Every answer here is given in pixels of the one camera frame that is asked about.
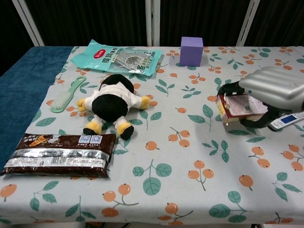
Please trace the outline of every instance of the penguin plush toy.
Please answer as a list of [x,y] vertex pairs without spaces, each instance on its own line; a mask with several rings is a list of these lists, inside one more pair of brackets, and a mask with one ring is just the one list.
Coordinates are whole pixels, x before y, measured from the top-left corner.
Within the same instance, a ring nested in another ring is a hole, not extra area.
[[94,113],[93,119],[83,129],[84,134],[101,134],[106,122],[113,123],[118,135],[127,140],[134,127],[126,121],[125,116],[131,107],[146,109],[150,102],[147,96],[136,96],[133,84],[123,75],[111,75],[94,90],[93,95],[77,101],[78,110]]

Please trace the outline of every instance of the purple cube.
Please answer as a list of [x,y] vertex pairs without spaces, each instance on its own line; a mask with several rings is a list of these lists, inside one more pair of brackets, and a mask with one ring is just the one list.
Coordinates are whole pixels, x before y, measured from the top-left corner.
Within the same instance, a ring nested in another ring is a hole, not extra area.
[[203,54],[203,38],[182,37],[180,45],[180,65],[199,67]]

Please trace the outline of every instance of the red label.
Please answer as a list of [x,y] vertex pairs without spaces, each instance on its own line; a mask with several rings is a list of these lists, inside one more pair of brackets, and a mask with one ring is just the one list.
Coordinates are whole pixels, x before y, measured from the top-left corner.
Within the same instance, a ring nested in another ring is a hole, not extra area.
[[94,58],[100,58],[105,54],[105,50],[101,49],[99,51],[96,52],[96,54],[94,55]]

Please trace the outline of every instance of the black curtain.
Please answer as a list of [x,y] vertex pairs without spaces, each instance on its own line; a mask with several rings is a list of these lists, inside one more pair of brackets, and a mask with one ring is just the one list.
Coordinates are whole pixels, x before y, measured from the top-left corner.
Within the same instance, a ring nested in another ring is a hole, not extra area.
[[0,14],[1,76],[34,45],[11,0],[0,0]]
[[304,1],[261,0],[245,46],[304,46]]
[[161,46],[203,37],[205,46],[235,46],[250,0],[161,0]]
[[144,0],[26,0],[47,46],[146,46]]

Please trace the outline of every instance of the tablecloth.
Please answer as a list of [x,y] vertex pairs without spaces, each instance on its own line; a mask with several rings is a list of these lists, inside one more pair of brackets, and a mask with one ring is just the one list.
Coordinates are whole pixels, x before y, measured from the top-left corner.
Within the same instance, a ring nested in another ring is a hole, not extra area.
[[[82,134],[92,114],[78,111],[76,101],[110,75],[70,62],[84,49],[72,50],[28,133]],[[279,132],[225,131],[214,103],[221,85],[266,66],[303,75],[304,48],[204,47],[201,67],[180,66],[178,47],[159,49],[164,59],[156,74],[125,75],[137,95],[152,100],[126,116],[135,132],[118,139],[110,178],[2,176],[0,222],[304,224],[303,122]],[[52,113],[58,92],[79,75],[86,81],[67,109]],[[107,125],[103,133],[116,132]]]

